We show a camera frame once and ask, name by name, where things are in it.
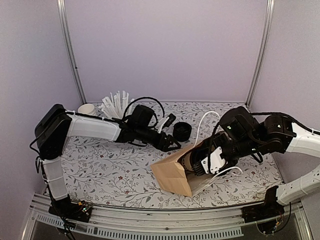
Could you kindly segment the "stack of black cup lids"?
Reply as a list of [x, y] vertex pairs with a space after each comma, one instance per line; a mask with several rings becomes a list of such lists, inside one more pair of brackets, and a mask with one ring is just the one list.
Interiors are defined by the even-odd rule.
[[192, 126], [187, 122], [177, 122], [173, 126], [173, 137], [178, 142], [186, 142], [189, 140], [192, 132]]

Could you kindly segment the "brown paper bag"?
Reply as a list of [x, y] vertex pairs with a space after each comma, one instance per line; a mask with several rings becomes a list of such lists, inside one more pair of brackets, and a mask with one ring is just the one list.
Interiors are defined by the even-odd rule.
[[215, 179], [222, 174], [226, 174], [231, 170], [235, 170], [235, 176], [239, 176], [243, 173], [242, 169], [236, 165], [226, 166], [225, 170], [222, 170], [215, 175], [204, 174], [197, 176], [193, 173], [190, 164], [191, 151], [204, 141], [199, 140], [199, 135], [202, 122], [209, 114], [214, 114], [220, 119], [220, 115], [216, 111], [210, 110], [205, 112], [199, 121], [195, 141], [192, 145], [186, 146], [150, 166], [153, 175], [162, 190], [173, 194], [194, 197], [208, 188]]

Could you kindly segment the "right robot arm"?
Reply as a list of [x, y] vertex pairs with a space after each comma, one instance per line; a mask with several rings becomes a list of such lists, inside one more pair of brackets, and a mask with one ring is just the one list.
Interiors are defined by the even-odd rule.
[[254, 154], [298, 153], [320, 156], [320, 133], [304, 126], [288, 114], [265, 112], [265, 120], [259, 123], [256, 113], [244, 107], [232, 108], [218, 121], [228, 140], [213, 147], [210, 138], [207, 158], [202, 166], [205, 173], [217, 175], [224, 162]]

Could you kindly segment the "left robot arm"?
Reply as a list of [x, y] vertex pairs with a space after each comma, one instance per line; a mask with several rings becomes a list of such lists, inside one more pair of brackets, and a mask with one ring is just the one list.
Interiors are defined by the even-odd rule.
[[140, 141], [142, 146], [151, 145], [162, 152], [181, 148], [181, 144], [170, 134], [163, 132], [175, 117], [170, 114], [158, 119], [155, 111], [138, 104], [128, 114], [126, 107], [121, 117], [99, 117], [68, 111], [62, 104], [55, 104], [37, 124], [35, 139], [29, 148], [37, 153], [37, 169], [42, 171], [55, 209], [63, 216], [74, 213], [74, 205], [68, 196], [61, 156], [71, 137], [103, 139], [115, 143], [134, 145]]

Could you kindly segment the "bundle of wrapped white straws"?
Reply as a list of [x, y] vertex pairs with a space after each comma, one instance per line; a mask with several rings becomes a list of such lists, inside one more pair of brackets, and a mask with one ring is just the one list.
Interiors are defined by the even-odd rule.
[[122, 119], [127, 107], [126, 115], [132, 112], [133, 107], [129, 106], [129, 104], [134, 100], [134, 98], [130, 98], [130, 94], [125, 90], [118, 90], [116, 93], [110, 93], [110, 96], [104, 97], [102, 104], [100, 104], [98, 108], [108, 119]]

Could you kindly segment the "floral tablecloth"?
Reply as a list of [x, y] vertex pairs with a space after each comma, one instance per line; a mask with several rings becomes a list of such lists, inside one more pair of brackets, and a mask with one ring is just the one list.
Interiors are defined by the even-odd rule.
[[236, 103], [147, 102], [158, 118], [173, 114], [191, 125], [181, 148], [162, 152], [99, 138], [73, 136], [61, 156], [63, 178], [53, 195], [67, 193], [73, 201], [146, 209], [196, 209], [260, 202], [266, 190], [282, 184], [270, 154], [258, 163], [251, 156], [235, 168], [213, 176], [187, 172], [181, 157], [217, 129], [217, 122]]

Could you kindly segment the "stack of white paper cups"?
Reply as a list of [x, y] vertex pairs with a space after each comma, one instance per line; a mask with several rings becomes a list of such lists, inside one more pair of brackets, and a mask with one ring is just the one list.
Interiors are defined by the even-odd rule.
[[96, 115], [96, 109], [95, 106], [91, 103], [86, 103], [81, 105], [78, 109], [77, 112], [79, 114], [84, 114], [84, 115], [90, 115], [90, 116], [95, 116]]

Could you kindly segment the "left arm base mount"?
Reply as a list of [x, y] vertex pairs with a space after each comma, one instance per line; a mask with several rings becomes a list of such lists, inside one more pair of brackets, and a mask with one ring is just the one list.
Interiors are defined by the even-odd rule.
[[58, 216], [63, 223], [63, 228], [67, 233], [71, 232], [76, 225], [70, 220], [88, 223], [92, 214], [92, 205], [84, 200], [76, 203], [72, 202], [70, 196], [61, 200], [55, 200], [53, 197], [50, 198], [51, 204], [49, 207], [49, 213]]

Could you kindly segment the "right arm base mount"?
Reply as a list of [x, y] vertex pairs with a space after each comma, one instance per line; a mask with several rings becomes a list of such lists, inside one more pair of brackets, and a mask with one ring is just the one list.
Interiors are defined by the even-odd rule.
[[[241, 208], [241, 217], [245, 223], [273, 218], [282, 217], [285, 213], [284, 206], [278, 203], [277, 189], [278, 186], [269, 188], [264, 196], [264, 201], [260, 204], [245, 206]], [[269, 222], [259, 223], [258, 230], [265, 235], [274, 234], [280, 225], [279, 220], [271, 220]]]

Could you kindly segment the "aluminium front rail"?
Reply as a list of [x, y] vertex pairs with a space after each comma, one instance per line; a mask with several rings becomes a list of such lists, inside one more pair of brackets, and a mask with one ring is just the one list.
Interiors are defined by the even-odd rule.
[[23, 240], [311, 240], [300, 202], [285, 208], [274, 233], [261, 231], [272, 219], [245, 222], [239, 206], [199, 209], [138, 209], [95, 205], [89, 222], [63, 221], [49, 213], [50, 199], [35, 194], [27, 211]]

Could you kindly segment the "left aluminium frame post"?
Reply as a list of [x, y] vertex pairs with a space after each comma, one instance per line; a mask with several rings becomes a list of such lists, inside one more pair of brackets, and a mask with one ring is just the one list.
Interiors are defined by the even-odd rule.
[[71, 73], [75, 82], [77, 93], [80, 98], [80, 102], [82, 104], [86, 104], [87, 99], [85, 96], [83, 84], [81, 82], [79, 68], [76, 62], [76, 57], [75, 57], [75, 53], [72, 45], [72, 39], [71, 39], [71, 34], [69, 30], [69, 25], [68, 25], [66, 4], [64, 0], [57, 0], [56, 2], [57, 2], [57, 10], [58, 10], [58, 15], [60, 19], [61, 29], [62, 29], [62, 35], [64, 38], [66, 52], [67, 52], [69, 63], [70, 63]]

